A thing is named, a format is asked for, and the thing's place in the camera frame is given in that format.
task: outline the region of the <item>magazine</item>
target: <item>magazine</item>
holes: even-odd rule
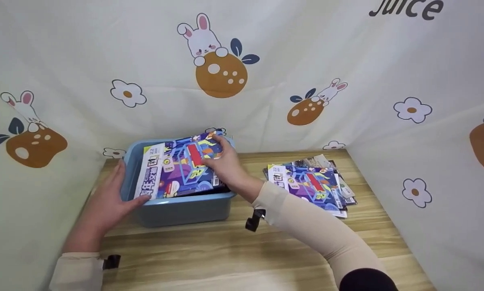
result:
[[[346,210],[345,203],[336,193],[338,186],[331,168],[270,164],[268,177],[271,183],[327,211],[340,213]]]
[[[211,131],[144,147],[134,197],[150,194],[152,199],[161,199],[228,192],[214,171],[201,162],[222,154],[222,147],[212,139],[215,133],[222,135]]]

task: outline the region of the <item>red rectangle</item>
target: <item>red rectangle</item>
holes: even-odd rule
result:
[[[306,176],[310,180],[310,184],[314,186],[314,188],[319,191],[319,192],[325,192],[321,184],[319,184],[319,181],[315,178],[314,174],[312,173],[306,173]]]
[[[190,157],[192,158],[193,167],[200,166],[202,164],[203,157],[201,157],[201,153],[197,149],[196,144],[188,144],[186,146],[188,148],[188,153],[190,153]]]

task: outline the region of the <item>white fabric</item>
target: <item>white fabric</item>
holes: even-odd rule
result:
[[[0,289],[46,286],[103,158],[210,127],[347,147],[434,285],[484,289],[484,1],[381,2],[0,0]]]

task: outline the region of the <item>stack of magazines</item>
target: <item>stack of magazines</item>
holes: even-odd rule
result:
[[[335,217],[347,218],[347,206],[357,204],[355,194],[344,182],[335,162],[324,155],[287,164],[269,164],[264,174],[270,182]]]
[[[229,192],[204,158],[218,158],[222,147],[213,134],[221,129],[196,136],[170,140],[144,147],[134,197],[150,194],[151,199],[172,198]]]

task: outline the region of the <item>wooden tabletop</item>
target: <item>wooden tabletop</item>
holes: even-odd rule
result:
[[[401,291],[434,288],[399,235],[358,168],[344,150],[240,154],[249,173],[264,179],[268,164],[325,154],[356,194],[344,222],[375,251]],[[97,184],[116,165],[110,159]],[[252,208],[231,201],[226,221],[143,228],[128,217],[107,234],[101,253],[120,254],[120,267],[107,270],[103,290],[336,290],[323,257],[284,232],[260,223],[244,228]]]

